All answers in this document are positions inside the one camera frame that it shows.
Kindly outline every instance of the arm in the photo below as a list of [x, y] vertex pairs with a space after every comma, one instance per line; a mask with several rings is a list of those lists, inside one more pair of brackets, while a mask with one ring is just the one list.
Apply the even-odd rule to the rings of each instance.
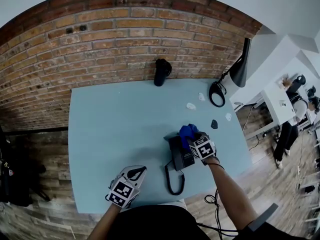
[[111, 225], [114, 223], [120, 211], [121, 207], [112, 203], [98, 224], [94, 227], [87, 240], [105, 240]]
[[209, 164], [208, 166], [212, 172], [227, 215], [232, 220], [236, 229], [242, 230], [258, 217], [249, 198], [226, 171], [218, 166], [220, 163], [217, 159], [208, 157], [205, 162]]

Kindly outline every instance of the black desk lamp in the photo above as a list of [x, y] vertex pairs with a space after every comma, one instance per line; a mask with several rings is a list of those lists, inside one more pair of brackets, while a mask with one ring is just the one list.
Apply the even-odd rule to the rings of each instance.
[[[229, 70], [223, 73], [218, 81], [215, 81], [209, 90], [209, 99], [213, 105], [218, 108], [221, 108], [225, 105], [226, 100], [224, 94], [227, 94], [226, 88], [221, 84], [222, 80], [225, 76], [230, 73], [230, 77], [232, 81], [238, 87], [245, 87], [247, 80], [247, 61], [249, 56], [251, 39], [245, 38], [243, 44], [242, 55], [238, 58], [238, 60], [229, 68]], [[218, 94], [222, 98], [222, 104], [216, 104], [212, 99], [212, 94]]]

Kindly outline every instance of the black pants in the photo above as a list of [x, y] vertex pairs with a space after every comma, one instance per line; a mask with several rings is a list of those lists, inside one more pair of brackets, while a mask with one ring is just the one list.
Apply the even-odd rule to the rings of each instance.
[[284, 149], [290, 150], [292, 144], [298, 138], [298, 135], [298, 126], [292, 126], [289, 122], [285, 122], [282, 125], [281, 135], [273, 153], [274, 158], [278, 161], [282, 161]]

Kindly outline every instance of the blue cloth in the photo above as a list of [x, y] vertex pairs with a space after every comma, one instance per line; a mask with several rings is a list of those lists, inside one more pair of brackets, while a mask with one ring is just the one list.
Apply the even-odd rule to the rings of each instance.
[[188, 125], [184, 125], [181, 127], [179, 131], [179, 135], [182, 142], [182, 147], [190, 151], [189, 144], [187, 138], [190, 138], [192, 141], [195, 140], [195, 133], [198, 132], [198, 128], [194, 125], [189, 123]]

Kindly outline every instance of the black cylinder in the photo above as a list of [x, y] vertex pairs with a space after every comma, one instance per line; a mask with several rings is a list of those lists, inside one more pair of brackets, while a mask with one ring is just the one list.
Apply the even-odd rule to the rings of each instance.
[[164, 58], [158, 58], [155, 61], [155, 76], [154, 76], [154, 85], [162, 86], [166, 80], [166, 77], [170, 75], [172, 66]]

